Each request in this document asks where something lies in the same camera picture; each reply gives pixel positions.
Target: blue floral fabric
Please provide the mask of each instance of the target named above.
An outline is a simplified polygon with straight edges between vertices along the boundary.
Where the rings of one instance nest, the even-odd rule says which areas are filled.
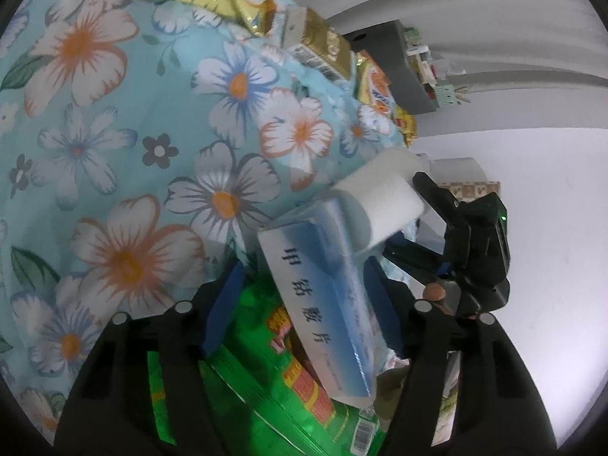
[[[172,0],[25,0],[0,39],[0,373],[52,442],[109,318],[159,314],[387,146],[384,117]]]

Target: orange flower center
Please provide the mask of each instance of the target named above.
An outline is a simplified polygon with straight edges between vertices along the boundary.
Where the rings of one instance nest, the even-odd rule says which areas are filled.
[[[363,128],[359,125],[353,125],[350,127],[350,130],[353,133],[354,138],[363,138]]]
[[[54,432],[57,430],[57,420],[44,416],[42,417],[42,427],[48,431]]]
[[[296,132],[294,133],[294,143],[301,146],[303,143],[310,139],[310,125],[308,121],[300,121],[296,125]]]
[[[59,48],[59,56],[69,62],[86,57],[93,45],[93,34],[88,28],[78,28],[68,34]]]
[[[241,201],[230,192],[216,192],[213,203],[222,219],[235,217],[241,209]]]
[[[228,91],[230,95],[238,99],[239,101],[244,101],[247,99],[247,76],[241,72],[237,73],[230,84],[228,85]]]
[[[123,285],[137,283],[144,276],[144,266],[128,250],[115,253],[110,259],[109,265]]]
[[[78,356],[78,353],[80,353],[80,338],[72,332],[62,337],[60,344],[62,356],[68,362],[74,360]]]

